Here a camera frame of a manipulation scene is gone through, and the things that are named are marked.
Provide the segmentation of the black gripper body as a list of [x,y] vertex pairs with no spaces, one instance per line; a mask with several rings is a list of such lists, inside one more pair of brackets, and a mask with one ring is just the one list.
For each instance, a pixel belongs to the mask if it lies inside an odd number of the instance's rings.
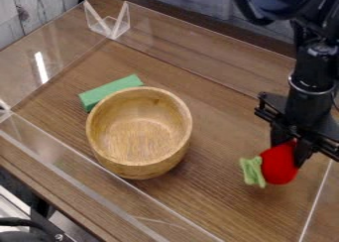
[[261,92],[253,114],[288,128],[292,140],[304,138],[318,152],[339,162],[339,122],[330,115],[339,89],[339,47],[301,46],[288,76],[288,94]]

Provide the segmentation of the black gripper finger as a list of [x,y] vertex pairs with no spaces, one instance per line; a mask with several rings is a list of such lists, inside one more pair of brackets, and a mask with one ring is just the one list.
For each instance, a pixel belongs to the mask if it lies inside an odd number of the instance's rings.
[[292,136],[288,133],[288,128],[277,123],[269,124],[269,144],[274,147],[292,140]]
[[313,143],[300,138],[296,140],[293,147],[293,165],[300,169],[304,162],[309,159],[313,154]]

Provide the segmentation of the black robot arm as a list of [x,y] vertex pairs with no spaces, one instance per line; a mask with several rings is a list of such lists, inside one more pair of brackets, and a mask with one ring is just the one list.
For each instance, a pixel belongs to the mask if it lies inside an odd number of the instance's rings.
[[253,114],[269,124],[269,142],[292,140],[293,165],[318,152],[339,162],[339,122],[330,115],[339,95],[339,0],[234,0],[249,22],[286,21],[296,61],[288,93],[261,92]]

